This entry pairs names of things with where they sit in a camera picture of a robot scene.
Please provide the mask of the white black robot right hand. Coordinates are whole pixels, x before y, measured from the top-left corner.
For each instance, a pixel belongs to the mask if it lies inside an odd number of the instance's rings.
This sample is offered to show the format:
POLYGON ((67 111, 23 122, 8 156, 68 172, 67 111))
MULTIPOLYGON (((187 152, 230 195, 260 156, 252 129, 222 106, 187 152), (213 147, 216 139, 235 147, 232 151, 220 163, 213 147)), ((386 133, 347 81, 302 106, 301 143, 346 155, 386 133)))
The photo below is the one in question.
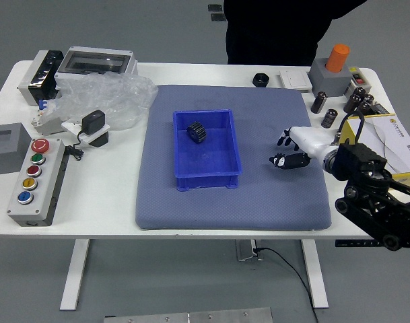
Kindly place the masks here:
POLYGON ((297 152, 291 155, 277 153, 269 158, 269 161, 282 170, 306 167, 311 159, 317 159, 326 172, 331 173, 331 168, 338 150, 333 145, 333 137, 324 129, 314 127, 290 127, 285 129, 277 145, 288 146, 294 143, 297 152))

